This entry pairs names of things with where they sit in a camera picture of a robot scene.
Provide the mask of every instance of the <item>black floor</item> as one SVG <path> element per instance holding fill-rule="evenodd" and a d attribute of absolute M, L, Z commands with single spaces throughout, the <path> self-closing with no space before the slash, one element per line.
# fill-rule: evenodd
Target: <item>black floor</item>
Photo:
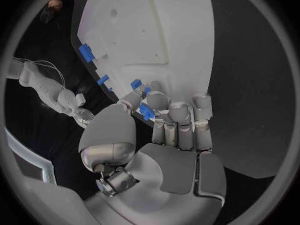
<path fill-rule="evenodd" d="M 112 102 L 89 75 L 70 44 L 72 8 L 72 2 L 69 2 L 69 6 L 65 7 L 59 16 L 49 24 L 41 23 L 37 17 L 23 37 L 15 56 L 53 62 L 63 73 L 66 87 L 75 93 L 84 93 L 87 101 L 84 107 L 96 114 Z M 219 50 L 220 57 L 223 59 L 226 54 L 221 50 Z M 42 71 L 49 77 L 59 79 L 52 71 L 46 69 Z M 216 69 L 213 71 L 215 76 L 222 75 L 221 71 L 216 71 Z M 232 79 L 242 80 L 246 77 L 233 77 Z M 257 88 L 262 85 L 256 83 L 257 81 L 252 82 L 251 85 L 255 85 Z M 217 84 L 210 89 L 212 93 L 222 94 L 236 88 L 230 87 L 230 83 L 223 81 L 222 84 Z M 52 161 L 58 185 L 73 189 L 82 199 L 92 196 L 98 190 L 95 185 L 96 176 L 84 168 L 78 154 L 78 144 L 83 129 L 72 118 L 57 114 L 45 106 L 33 89 L 21 87 L 15 80 L 7 81 L 6 91 L 5 119 L 7 127 L 23 144 Z M 261 99 L 264 95 L 255 93 L 247 94 L 247 96 L 251 96 L 255 100 Z M 139 135 L 137 144 L 140 147 L 150 141 L 152 131 L 137 119 L 136 128 L 139 131 L 137 132 Z M 216 225 L 225 225 L 244 212 L 272 181 L 271 177 L 254 179 L 227 168 L 225 172 L 228 186 L 226 204 Z M 269 222 L 266 221 L 265 224 L 271 224 L 271 222 L 274 222 L 274 218 L 273 220 L 270 218 Z"/>

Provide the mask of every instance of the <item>wire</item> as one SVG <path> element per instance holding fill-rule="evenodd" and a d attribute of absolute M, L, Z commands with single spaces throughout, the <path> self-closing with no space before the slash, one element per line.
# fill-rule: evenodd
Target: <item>wire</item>
<path fill-rule="evenodd" d="M 61 82 L 62 82 L 62 85 L 64 87 L 66 87 L 66 82 L 65 82 L 65 78 L 63 76 L 63 74 L 61 73 L 61 71 L 50 61 L 46 61 L 46 60 L 37 60 L 37 61 L 32 61 L 30 59 L 27 59 L 27 58 L 19 58 L 19 57 L 13 57 L 14 59 L 20 61 L 20 62 L 32 62 L 34 63 L 35 65 L 38 65 L 38 66 L 43 66 L 43 67 L 47 67 L 47 68 L 51 68 L 51 69 L 54 69 L 57 71 L 60 79 L 61 79 Z"/>

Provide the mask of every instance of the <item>white robotic arm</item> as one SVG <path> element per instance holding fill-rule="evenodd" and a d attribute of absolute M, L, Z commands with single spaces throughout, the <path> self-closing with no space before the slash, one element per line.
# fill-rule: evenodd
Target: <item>white robotic arm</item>
<path fill-rule="evenodd" d="M 13 59 L 6 77 L 19 80 L 23 87 L 33 88 L 46 105 L 60 114 L 73 117 L 83 128 L 86 128 L 94 117 L 90 111 L 80 107 L 85 103 L 82 94 L 75 96 L 71 90 L 66 89 L 59 82 L 45 77 L 32 61 L 22 62 Z"/>

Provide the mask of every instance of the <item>black background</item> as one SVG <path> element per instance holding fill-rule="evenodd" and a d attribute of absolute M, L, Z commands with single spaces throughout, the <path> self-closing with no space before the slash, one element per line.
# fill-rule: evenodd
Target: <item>black background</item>
<path fill-rule="evenodd" d="M 1 31 L 4 31 L 3 28 L 5 25 L 9 24 L 9 20 L 15 16 L 23 1 L 24 0 L 0 0 Z M 300 22 L 298 19 L 299 0 L 272 0 L 272 4 L 276 7 L 276 9 L 280 9 L 281 12 L 284 13 L 290 24 L 295 29 L 294 36 L 298 37 L 300 30 Z M 284 200 L 273 214 L 271 214 L 271 216 L 263 223 L 264 225 L 277 224 L 282 218 L 288 218 L 288 221 L 291 223 L 297 223 L 297 221 L 300 220 L 296 210 L 296 204 L 299 198 L 299 186 L 300 178 L 298 176 Z M 10 224 L 27 222 L 28 224 L 35 223 L 30 215 L 28 215 L 28 213 L 14 198 L 4 179 L 0 181 L 0 207 L 2 208 L 2 222 L 7 221 Z"/>

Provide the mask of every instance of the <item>blue clip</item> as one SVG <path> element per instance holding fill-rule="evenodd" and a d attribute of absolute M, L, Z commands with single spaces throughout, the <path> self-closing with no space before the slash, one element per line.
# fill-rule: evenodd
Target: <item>blue clip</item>
<path fill-rule="evenodd" d="M 147 95 L 149 92 L 151 92 L 151 88 L 150 87 L 145 87 L 145 90 L 144 90 L 144 92 L 145 92 L 145 95 Z"/>
<path fill-rule="evenodd" d="M 89 63 L 90 61 L 92 61 L 95 58 L 95 56 L 92 53 L 91 48 L 86 43 L 82 44 L 79 47 L 79 51 L 87 63 Z"/>
<path fill-rule="evenodd" d="M 139 86 L 142 85 L 142 82 L 141 82 L 141 80 L 136 79 L 136 80 L 134 80 L 132 83 L 130 83 L 130 85 L 131 85 L 132 89 L 135 90 L 135 89 L 137 89 Z"/>
<path fill-rule="evenodd" d="M 143 115 L 143 117 L 146 121 L 155 117 L 154 110 L 151 107 L 149 107 L 146 103 L 142 102 L 140 104 L 139 111 Z"/>
<path fill-rule="evenodd" d="M 108 79 L 110 79 L 110 77 L 107 76 L 107 75 L 105 74 L 103 77 L 101 77 L 101 78 L 97 81 L 97 83 L 98 83 L 99 86 L 101 86 L 101 85 L 104 84 Z"/>

